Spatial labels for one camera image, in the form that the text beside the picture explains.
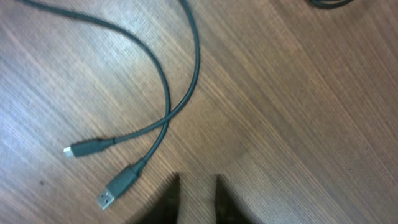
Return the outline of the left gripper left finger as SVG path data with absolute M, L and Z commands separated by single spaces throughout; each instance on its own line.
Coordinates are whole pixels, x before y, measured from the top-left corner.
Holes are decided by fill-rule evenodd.
M 180 208 L 180 174 L 170 174 L 149 201 L 130 218 L 130 224 L 177 223 Z

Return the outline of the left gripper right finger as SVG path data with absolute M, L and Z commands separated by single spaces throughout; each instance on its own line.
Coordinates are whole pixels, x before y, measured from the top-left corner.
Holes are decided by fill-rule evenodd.
M 222 175 L 216 176 L 216 224 L 253 224 L 236 203 Z

